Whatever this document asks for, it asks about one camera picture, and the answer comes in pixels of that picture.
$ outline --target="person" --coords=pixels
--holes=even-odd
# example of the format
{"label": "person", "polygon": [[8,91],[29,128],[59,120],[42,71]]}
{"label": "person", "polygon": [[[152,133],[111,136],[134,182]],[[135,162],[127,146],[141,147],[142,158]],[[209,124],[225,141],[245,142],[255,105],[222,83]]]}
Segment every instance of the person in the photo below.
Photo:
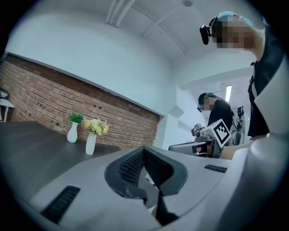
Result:
{"label": "person", "polygon": [[[251,103],[251,119],[248,136],[252,141],[234,147],[223,147],[220,158],[232,159],[241,148],[249,148],[256,139],[263,139],[269,132],[268,126],[254,103],[254,100],[270,82],[285,57],[285,51],[276,33],[264,19],[265,28],[259,30],[252,22],[236,13],[225,11],[214,17],[209,26],[201,26],[200,33],[203,43],[208,44],[210,37],[219,48],[237,48],[248,51],[256,57],[254,75],[249,82],[249,99]],[[208,144],[210,155],[214,147]]]}
{"label": "person", "polygon": [[227,128],[231,129],[234,113],[227,101],[210,92],[202,93],[199,96],[198,103],[199,111],[211,111],[207,126],[222,119]]}
{"label": "person", "polygon": [[202,131],[204,128],[205,127],[203,127],[202,124],[196,124],[191,130],[191,134],[196,137],[198,132]]}

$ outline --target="ceiling light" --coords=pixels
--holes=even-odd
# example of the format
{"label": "ceiling light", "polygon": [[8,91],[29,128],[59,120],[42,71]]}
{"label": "ceiling light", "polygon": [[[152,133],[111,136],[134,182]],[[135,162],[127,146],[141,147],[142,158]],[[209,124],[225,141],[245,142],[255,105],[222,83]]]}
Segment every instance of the ceiling light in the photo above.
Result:
{"label": "ceiling light", "polygon": [[232,86],[227,86],[227,90],[226,90],[226,101],[227,102],[230,101],[231,92],[232,92]]}

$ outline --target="brick wall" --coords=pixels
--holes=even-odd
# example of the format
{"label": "brick wall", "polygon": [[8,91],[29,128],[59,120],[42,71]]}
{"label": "brick wall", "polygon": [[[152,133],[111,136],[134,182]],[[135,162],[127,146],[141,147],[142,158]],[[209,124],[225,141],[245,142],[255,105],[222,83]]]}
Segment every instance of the brick wall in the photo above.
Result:
{"label": "brick wall", "polygon": [[[36,120],[67,135],[69,114],[81,112],[111,124],[106,135],[97,136],[97,143],[122,148],[154,144],[157,114],[66,74],[9,55],[0,67],[0,86],[15,105],[12,121]],[[78,125],[79,139],[87,136],[85,127]]]}

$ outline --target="white ceiling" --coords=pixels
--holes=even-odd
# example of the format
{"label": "white ceiling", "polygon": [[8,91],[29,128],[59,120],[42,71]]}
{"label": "white ceiling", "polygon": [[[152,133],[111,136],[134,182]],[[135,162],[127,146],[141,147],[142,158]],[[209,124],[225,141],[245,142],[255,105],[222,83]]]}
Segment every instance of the white ceiling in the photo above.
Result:
{"label": "white ceiling", "polygon": [[[248,87],[250,76],[239,77],[234,79],[229,79],[226,81],[209,83],[204,85],[199,85],[189,90],[190,93],[198,99],[199,95],[206,92],[212,92],[216,96],[225,99],[226,98],[226,87],[231,85],[232,92],[229,104],[234,112],[236,112],[238,107],[244,106],[244,112],[250,117],[251,104],[249,101]],[[210,116],[210,111],[203,112],[206,119]]]}
{"label": "white ceiling", "polygon": [[[50,0],[42,6],[51,9],[78,9],[107,17],[113,0]],[[129,0],[125,0],[116,19]],[[126,29],[142,37],[163,16],[178,7],[166,17],[144,39],[158,49],[169,61],[184,56],[188,51],[202,46],[199,28],[224,10],[231,10],[248,17],[256,26],[262,25],[262,17],[243,0],[194,0],[191,7],[185,7],[181,0],[136,0],[125,15],[120,29]]]}

